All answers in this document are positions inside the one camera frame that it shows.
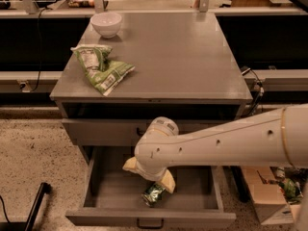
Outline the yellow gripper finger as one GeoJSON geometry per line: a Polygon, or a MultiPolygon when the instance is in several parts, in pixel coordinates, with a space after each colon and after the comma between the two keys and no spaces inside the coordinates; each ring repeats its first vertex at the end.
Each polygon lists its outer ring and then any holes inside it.
{"type": "Polygon", "coordinates": [[[132,173],[137,173],[137,159],[135,157],[128,159],[124,163],[122,169],[125,171],[130,171],[132,173]]]}
{"type": "Polygon", "coordinates": [[[176,186],[174,178],[168,169],[164,173],[162,179],[158,181],[158,184],[165,188],[169,193],[173,193],[176,186]]]}

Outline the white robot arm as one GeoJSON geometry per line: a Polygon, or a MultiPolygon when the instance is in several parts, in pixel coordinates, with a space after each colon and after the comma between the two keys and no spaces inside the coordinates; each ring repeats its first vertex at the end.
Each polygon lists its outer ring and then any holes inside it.
{"type": "Polygon", "coordinates": [[[308,105],[295,105],[188,134],[157,117],[123,168],[156,182],[169,193],[169,171],[182,166],[308,167],[308,105]]]}

